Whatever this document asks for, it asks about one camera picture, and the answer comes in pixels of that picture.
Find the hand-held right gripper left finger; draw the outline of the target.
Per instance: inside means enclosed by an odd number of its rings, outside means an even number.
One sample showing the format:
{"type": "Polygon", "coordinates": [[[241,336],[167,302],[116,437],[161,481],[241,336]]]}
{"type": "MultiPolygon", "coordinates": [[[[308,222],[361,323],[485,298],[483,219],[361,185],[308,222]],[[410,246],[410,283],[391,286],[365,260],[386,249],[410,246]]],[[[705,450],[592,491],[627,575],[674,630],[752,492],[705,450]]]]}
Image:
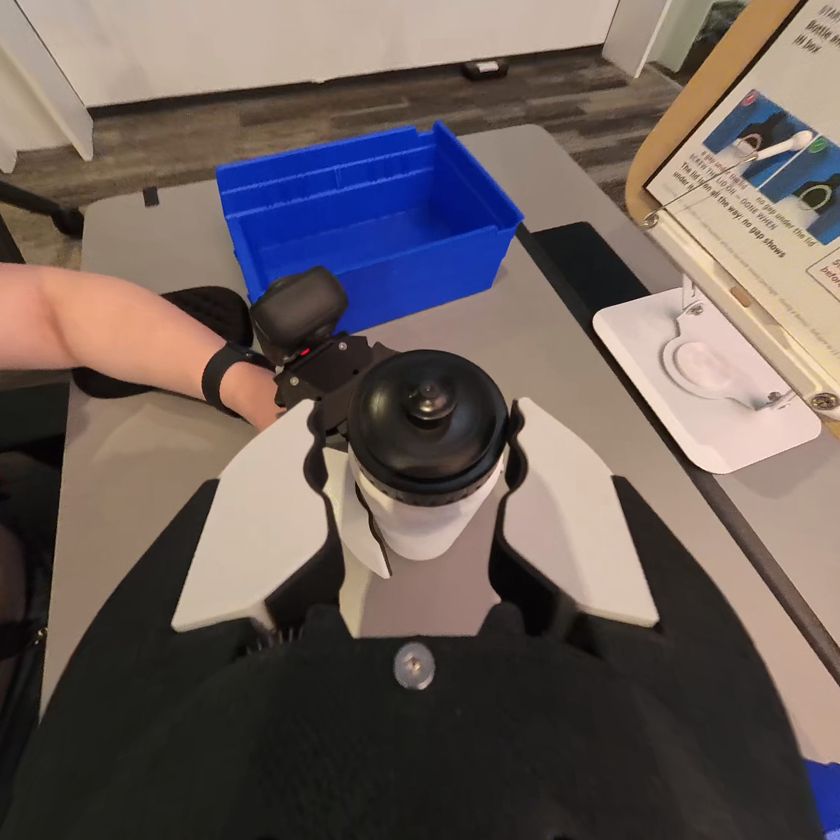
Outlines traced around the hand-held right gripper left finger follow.
{"type": "Polygon", "coordinates": [[[319,402],[300,402],[219,474],[173,631],[241,619],[284,636],[302,628],[313,607],[340,605],[344,557],[324,493],[321,415],[319,402]]]}

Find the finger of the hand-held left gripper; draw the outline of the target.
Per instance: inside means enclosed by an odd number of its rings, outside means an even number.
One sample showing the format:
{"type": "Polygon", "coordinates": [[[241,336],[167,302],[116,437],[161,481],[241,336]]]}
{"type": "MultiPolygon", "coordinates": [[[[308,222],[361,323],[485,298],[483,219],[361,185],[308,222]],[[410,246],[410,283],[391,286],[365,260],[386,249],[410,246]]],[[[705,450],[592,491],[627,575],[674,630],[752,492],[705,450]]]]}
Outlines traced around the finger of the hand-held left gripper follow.
{"type": "Polygon", "coordinates": [[[324,493],[332,504],[343,552],[344,578],[339,610],[352,635],[360,635],[364,606],[373,579],[392,577],[385,545],[364,504],[347,453],[335,448],[322,452],[328,471],[324,493]]]}

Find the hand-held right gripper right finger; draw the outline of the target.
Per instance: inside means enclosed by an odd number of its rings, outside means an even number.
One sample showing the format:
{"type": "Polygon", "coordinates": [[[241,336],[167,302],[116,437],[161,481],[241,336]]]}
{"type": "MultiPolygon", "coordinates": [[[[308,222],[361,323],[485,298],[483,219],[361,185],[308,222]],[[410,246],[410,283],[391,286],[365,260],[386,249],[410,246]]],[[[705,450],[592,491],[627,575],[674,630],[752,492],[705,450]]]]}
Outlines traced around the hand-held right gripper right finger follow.
{"type": "Polygon", "coordinates": [[[658,610],[606,462],[528,397],[511,407],[489,581],[525,633],[565,635],[579,616],[652,628],[658,610]]]}

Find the white plastic bottle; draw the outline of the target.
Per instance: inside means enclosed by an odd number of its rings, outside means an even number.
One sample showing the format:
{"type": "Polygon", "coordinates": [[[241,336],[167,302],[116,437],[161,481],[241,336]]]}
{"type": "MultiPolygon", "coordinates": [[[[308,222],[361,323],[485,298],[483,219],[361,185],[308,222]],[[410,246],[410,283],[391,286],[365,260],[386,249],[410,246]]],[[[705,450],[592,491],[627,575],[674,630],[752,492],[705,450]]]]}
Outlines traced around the white plastic bottle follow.
{"type": "Polygon", "coordinates": [[[428,507],[388,496],[364,476],[353,450],[349,458],[360,498],[379,535],[394,552],[412,561],[433,560],[455,543],[494,490],[504,464],[504,458],[499,457],[476,489],[460,491],[455,500],[428,507]]]}

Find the black bottle lid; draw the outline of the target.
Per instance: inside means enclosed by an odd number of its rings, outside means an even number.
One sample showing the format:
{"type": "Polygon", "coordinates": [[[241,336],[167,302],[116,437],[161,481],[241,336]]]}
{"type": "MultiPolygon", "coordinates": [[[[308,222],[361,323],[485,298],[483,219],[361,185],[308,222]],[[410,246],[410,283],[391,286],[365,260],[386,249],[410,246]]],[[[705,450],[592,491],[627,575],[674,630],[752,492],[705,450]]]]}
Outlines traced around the black bottle lid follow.
{"type": "Polygon", "coordinates": [[[454,353],[414,350],[371,367],[347,416],[358,474],[385,497],[438,508],[487,483],[508,442],[497,384],[454,353]]]}

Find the person's left forearm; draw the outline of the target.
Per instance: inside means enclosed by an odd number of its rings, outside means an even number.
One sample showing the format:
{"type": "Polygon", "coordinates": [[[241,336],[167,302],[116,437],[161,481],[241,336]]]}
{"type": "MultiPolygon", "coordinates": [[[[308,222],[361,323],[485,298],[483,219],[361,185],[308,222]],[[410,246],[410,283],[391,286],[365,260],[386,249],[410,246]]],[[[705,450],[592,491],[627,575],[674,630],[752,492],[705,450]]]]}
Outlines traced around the person's left forearm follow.
{"type": "Polygon", "coordinates": [[[1,370],[88,368],[114,379],[203,397],[224,341],[187,313],[125,280],[44,266],[1,266],[1,370]]]}

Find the person's left hand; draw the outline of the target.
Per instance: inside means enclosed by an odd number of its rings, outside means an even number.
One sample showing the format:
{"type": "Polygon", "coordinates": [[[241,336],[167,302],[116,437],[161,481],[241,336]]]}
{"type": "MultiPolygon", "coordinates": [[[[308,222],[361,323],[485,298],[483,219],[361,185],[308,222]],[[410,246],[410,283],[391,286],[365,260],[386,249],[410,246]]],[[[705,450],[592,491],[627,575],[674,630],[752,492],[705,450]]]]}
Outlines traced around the person's left hand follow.
{"type": "Polygon", "coordinates": [[[231,366],[219,386],[222,404],[260,432],[287,410],[276,403],[276,396],[274,372],[247,362],[231,366]]]}

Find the black mesh wrist rest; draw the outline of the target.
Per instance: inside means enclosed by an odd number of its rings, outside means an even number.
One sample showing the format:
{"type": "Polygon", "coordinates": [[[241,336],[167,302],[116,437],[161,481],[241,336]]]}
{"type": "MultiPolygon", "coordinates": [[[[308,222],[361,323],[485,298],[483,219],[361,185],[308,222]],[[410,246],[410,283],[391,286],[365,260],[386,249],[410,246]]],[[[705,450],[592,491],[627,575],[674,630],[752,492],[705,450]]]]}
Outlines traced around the black mesh wrist rest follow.
{"type": "MultiPolygon", "coordinates": [[[[203,326],[227,342],[252,349],[255,335],[249,306],[237,292],[225,287],[194,287],[161,295],[203,326]]],[[[155,392],[158,388],[115,379],[80,367],[71,371],[71,379],[83,394],[100,400],[115,400],[155,392]]]]}

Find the black wrist band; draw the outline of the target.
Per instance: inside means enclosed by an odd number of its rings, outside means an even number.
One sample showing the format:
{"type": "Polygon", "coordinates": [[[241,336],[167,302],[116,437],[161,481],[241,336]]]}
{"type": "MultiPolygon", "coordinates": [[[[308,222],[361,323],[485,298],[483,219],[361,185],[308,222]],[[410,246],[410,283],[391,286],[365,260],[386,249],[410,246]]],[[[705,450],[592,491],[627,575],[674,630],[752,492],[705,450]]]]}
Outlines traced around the black wrist band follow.
{"type": "Polygon", "coordinates": [[[235,341],[226,341],[223,347],[217,350],[207,361],[203,369],[201,389],[204,402],[221,413],[230,417],[242,419],[243,417],[229,408],[222,399],[221,385],[226,373],[235,365],[245,363],[253,365],[272,375],[276,374],[276,366],[265,357],[250,347],[235,341]]]}

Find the black rectangular table pad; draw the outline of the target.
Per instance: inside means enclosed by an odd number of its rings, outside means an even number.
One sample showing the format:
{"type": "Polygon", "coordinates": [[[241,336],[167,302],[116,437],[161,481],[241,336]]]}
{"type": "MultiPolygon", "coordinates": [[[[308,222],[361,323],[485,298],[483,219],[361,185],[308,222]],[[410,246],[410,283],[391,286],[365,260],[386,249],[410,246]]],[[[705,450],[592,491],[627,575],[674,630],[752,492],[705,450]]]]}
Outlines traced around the black rectangular table pad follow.
{"type": "Polygon", "coordinates": [[[551,227],[533,237],[591,316],[649,297],[648,289],[590,223],[551,227]]]}

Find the instruction board on white stand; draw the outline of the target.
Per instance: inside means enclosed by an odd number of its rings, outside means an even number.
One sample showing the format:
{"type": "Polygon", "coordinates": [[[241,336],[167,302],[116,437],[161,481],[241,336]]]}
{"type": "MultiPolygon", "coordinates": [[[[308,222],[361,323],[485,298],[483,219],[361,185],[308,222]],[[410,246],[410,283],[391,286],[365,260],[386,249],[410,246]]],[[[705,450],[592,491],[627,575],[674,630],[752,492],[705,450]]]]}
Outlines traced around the instruction board on white stand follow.
{"type": "Polygon", "coordinates": [[[670,216],[648,184],[806,2],[752,2],[637,153],[626,209],[681,273],[676,289],[600,310],[593,326],[687,458],[726,475],[838,425],[838,377],[804,351],[670,216]]]}

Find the printed instruction sheet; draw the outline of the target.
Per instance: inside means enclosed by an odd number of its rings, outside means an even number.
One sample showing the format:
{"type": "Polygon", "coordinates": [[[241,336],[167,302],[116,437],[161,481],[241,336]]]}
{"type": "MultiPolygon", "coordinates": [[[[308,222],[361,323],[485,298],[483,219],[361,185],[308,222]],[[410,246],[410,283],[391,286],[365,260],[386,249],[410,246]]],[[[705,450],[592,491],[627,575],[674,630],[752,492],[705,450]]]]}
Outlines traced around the printed instruction sheet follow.
{"type": "Polygon", "coordinates": [[[806,2],[648,184],[838,377],[839,11],[806,2]]]}

